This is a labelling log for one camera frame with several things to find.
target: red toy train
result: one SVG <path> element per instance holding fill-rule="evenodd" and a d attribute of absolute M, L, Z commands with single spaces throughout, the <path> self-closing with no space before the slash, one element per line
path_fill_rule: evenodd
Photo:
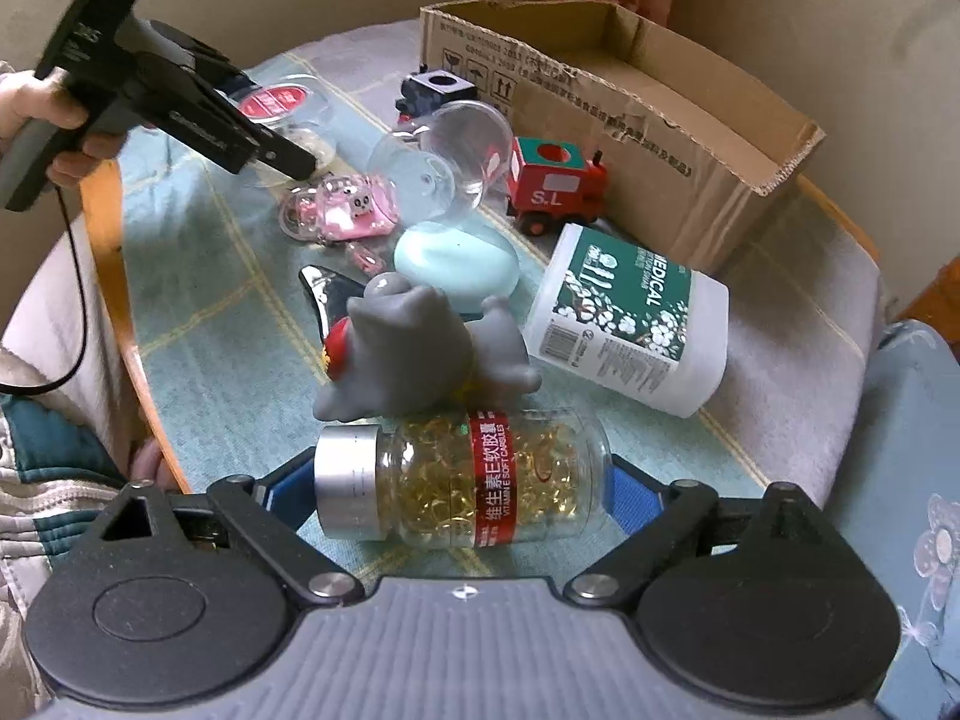
<path fill-rule="evenodd" d="M 589 224 L 604 213 L 607 169 L 597 151 L 587 162 L 573 143 L 514 138 L 507 175 L 507 215 L 520 232 L 543 235 L 568 221 Z"/>

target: barcode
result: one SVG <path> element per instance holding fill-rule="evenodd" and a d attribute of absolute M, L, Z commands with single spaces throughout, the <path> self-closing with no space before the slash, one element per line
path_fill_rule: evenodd
<path fill-rule="evenodd" d="M 570 362 L 573 350 L 577 346 L 579 333 L 568 330 L 560 325 L 550 323 L 550 327 L 544 336 L 544 344 L 541 346 L 541 354 L 552 357 L 561 362 Z"/>

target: blue cushion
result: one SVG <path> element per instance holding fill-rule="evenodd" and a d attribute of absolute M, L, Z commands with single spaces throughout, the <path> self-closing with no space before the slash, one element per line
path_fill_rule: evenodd
<path fill-rule="evenodd" d="M 827 516 L 901 615 L 878 704 L 943 716 L 960 702 L 960 367 L 925 324 L 891 326 L 872 357 Z"/>

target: cardboard box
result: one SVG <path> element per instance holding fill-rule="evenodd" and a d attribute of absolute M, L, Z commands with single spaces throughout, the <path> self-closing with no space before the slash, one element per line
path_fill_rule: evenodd
<path fill-rule="evenodd" d="M 601 149 L 608 215 L 708 274 L 824 138 L 727 60 L 606 2 L 431 5 L 421 61 L 476 83 L 518 136 Z"/>

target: red label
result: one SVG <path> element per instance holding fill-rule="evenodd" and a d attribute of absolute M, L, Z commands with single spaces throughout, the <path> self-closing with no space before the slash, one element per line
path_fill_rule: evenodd
<path fill-rule="evenodd" d="M 240 113 L 248 119 L 276 119 L 293 113 L 304 104 L 310 95 L 310 90 L 304 86 L 281 84 L 268 86 L 259 92 L 254 92 L 243 103 L 240 103 Z"/>
<path fill-rule="evenodd" d="M 517 528 L 517 459 L 507 415 L 470 415 L 470 441 L 477 498 L 473 546 L 509 544 Z"/>

